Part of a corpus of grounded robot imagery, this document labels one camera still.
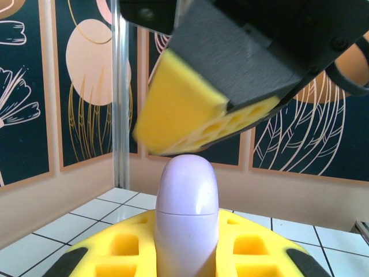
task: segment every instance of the white tile floor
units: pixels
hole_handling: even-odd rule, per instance
[[[113,189],[0,250],[0,277],[41,277],[71,245],[111,224],[154,209],[155,203],[155,196]],[[295,241],[332,277],[369,276],[369,246],[361,235],[235,213]]]

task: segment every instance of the peach circle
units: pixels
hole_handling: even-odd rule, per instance
[[[69,37],[66,65],[73,87],[87,103],[104,106],[112,102],[112,33],[99,20],[78,24]],[[97,44],[93,41],[108,41]]]
[[[23,6],[25,0],[0,0],[0,19],[12,16]]]

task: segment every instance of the wooden frame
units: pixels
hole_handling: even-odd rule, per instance
[[[251,141],[250,141],[250,155],[249,155],[249,163],[248,163],[249,171],[253,171],[256,173],[274,174],[274,175],[279,175],[282,177],[305,178],[305,179],[310,179],[314,181],[339,182],[339,183],[351,184],[351,185],[369,185],[369,182],[366,182],[366,181],[343,179],[343,178],[328,177],[328,176],[321,176],[321,175],[319,176],[319,175],[312,175],[312,174],[306,174],[306,173],[295,173],[295,172],[286,172],[286,171],[278,171],[278,170],[259,169],[259,168],[253,167],[254,146],[255,146],[255,128],[252,128]]]
[[[60,85],[59,85],[59,58],[58,58],[58,40],[57,40],[57,19],[56,19],[56,9],[55,9],[55,1],[51,1],[51,27],[52,27],[52,44],[53,44],[53,52],[54,52],[54,77],[55,77],[55,86],[56,86],[56,99],[57,99],[57,120],[58,120],[58,149],[59,149],[59,171],[67,172],[71,170],[78,169],[80,167],[87,166],[92,163],[96,163],[101,160],[112,159],[113,151],[104,155],[100,155],[88,160],[83,160],[81,162],[77,162],[75,164],[71,164],[69,166],[64,166],[63,159],[63,141],[62,141],[62,119],[61,119],[61,99],[60,99]],[[137,49],[140,48],[141,39],[139,36],[137,38]],[[140,112],[140,103],[141,103],[141,95],[139,93],[141,89],[140,80],[140,67],[139,64],[141,62],[140,55],[137,52],[137,114]],[[140,144],[137,144],[137,153],[130,153],[130,158],[140,158]]]
[[[150,32],[144,31],[146,33],[145,35],[145,56],[146,56],[146,62],[143,66],[145,66],[145,74],[143,75],[144,81],[145,81],[145,87],[144,87],[144,95],[146,96],[148,93],[148,87],[149,87],[149,76],[150,76],[150,70],[149,70],[149,48],[150,48]],[[240,148],[239,148],[239,155],[238,155],[238,165],[232,165],[232,164],[222,164],[222,163],[211,163],[215,168],[218,169],[233,169],[233,170],[243,170],[244,167],[244,150],[245,150],[245,143],[246,143],[246,134],[245,132],[240,134]],[[171,158],[169,157],[163,157],[163,156],[153,156],[148,154],[147,150],[145,151],[145,156],[149,160],[157,160],[162,162],[168,162]]]
[[[38,0],[39,3],[39,20],[40,20],[40,36],[41,36],[41,57],[42,57],[42,70],[43,70],[43,82],[44,82],[44,100],[45,100],[45,118],[46,118],[46,135],[47,135],[47,147],[48,147],[48,167],[49,171],[34,177],[30,177],[18,182],[10,183],[5,186],[0,187],[0,193],[7,192],[9,190],[17,189],[23,185],[41,182],[45,179],[51,178],[55,174],[54,170],[54,153],[52,149],[52,138],[51,138],[51,118],[50,118],[50,97],[48,88],[50,86],[49,83],[49,71],[47,67],[48,57],[45,55],[47,49],[47,41],[46,41],[46,19],[45,19],[45,7],[44,1]]]

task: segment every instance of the black rubber edge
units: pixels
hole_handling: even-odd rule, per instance
[[[87,248],[81,247],[63,254],[43,277],[69,277],[87,251]]]
[[[365,56],[365,59],[367,60],[367,63],[369,64],[369,42],[364,38],[361,37],[357,42],[356,45],[360,49],[360,51]],[[369,95],[369,83],[367,83],[365,86],[361,87],[354,82],[352,82],[350,79],[346,78],[340,70],[338,69],[335,62],[332,62],[325,70],[328,77],[332,80],[332,82],[335,83],[335,85],[338,85],[341,89],[343,89],[345,92],[349,93],[352,96],[367,96]]]
[[[309,254],[297,249],[287,249],[286,252],[304,277],[330,277],[324,268]]]

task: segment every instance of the floral line drawing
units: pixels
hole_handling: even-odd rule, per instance
[[[12,71],[0,68],[0,129],[34,120],[41,114],[38,102],[23,105],[32,92],[24,74],[23,69],[13,76]]]
[[[149,76],[149,83],[151,81],[151,78],[154,76],[154,72],[155,69],[157,67],[157,65],[159,64],[160,58],[161,58],[161,54],[164,52],[164,50],[167,48],[167,45],[169,43],[170,40],[170,36],[166,36],[166,35],[161,35],[159,33],[154,33],[154,37],[155,37],[155,46],[156,46],[156,50],[159,53],[159,57],[155,62],[154,68],[152,69],[150,76]]]
[[[325,172],[340,146],[345,125],[345,92],[336,87],[331,95],[332,86],[324,73],[321,91],[314,80],[300,97],[268,120],[255,142],[253,167],[318,176]],[[313,104],[304,101],[306,96],[314,96]]]
[[[13,20],[0,21],[0,44],[20,46],[27,42],[24,23]]]

